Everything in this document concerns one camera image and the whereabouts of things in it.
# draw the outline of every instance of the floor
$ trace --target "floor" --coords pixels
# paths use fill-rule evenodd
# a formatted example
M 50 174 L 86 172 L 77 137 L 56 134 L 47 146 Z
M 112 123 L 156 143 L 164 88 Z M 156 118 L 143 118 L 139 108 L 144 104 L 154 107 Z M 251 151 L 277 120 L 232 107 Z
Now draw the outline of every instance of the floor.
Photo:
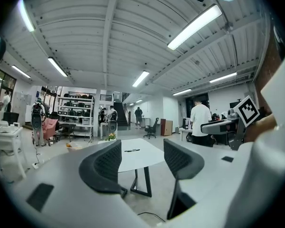
M 119 131 L 118 138 L 121 140 L 143 138 L 144 134 L 144 129 L 135 129 L 135 127 L 132 126 L 127 131 L 126 129 L 124 129 L 123 131 Z M 145 138 L 145 140 L 163 151 L 164 138 L 179 140 L 180 135 L 173 134 L 167 137 L 157 136 L 156 138 Z M 97 144 L 99 140 L 99 137 L 95 137 L 93 142 L 90 143 L 90 145 Z M 27 175 L 33 175 L 36 170 L 32 168 L 31 164 L 37 162 L 37 158 L 36 150 L 31 140 L 31 131 L 28 129 L 23 130 L 23 143 L 25 143 L 23 148 L 30 164 L 30 169 L 27 170 L 26 173 Z M 40 153 L 40 155 L 38 155 L 39 162 L 43 164 L 57 155 L 67 153 L 67 143 L 69 143 L 69 139 L 62 138 L 59 142 L 54 143 L 51 146 L 46 145 L 44 147 L 37 147 L 37 151 L 38 153 Z M 83 138 L 79 137 L 72 139 L 72 143 L 78 143 L 87 146 L 88 141 L 84 141 Z M 224 149 L 229 148 L 228 146 L 215 147 Z M 15 183 L 22 179 L 14 156 L 7 156 L 5 153 L 0 152 L 0 163 L 3 167 L 3 171 L 1 172 L 1 174 L 2 177 L 5 179 L 5 183 L 7 185 L 13 186 Z M 135 178 L 134 171 L 128 171 L 118 174 L 119 184 L 128 189 L 128 194 L 125 196 L 124 201 L 137 214 L 142 212 L 151 212 L 166 220 L 167 212 L 169 210 L 172 199 L 175 178 L 171 174 L 166 162 L 161 162 L 154 166 L 150 166 L 149 171 L 151 179 L 152 198 L 140 194 L 133 194 L 130 192 L 130 186 L 132 185 L 132 182 Z M 143 169 L 138 170 L 138 177 L 138 189 L 146 191 Z M 156 226 L 158 223 L 161 222 L 158 218 L 150 214 L 141 214 L 140 218 L 152 227 Z

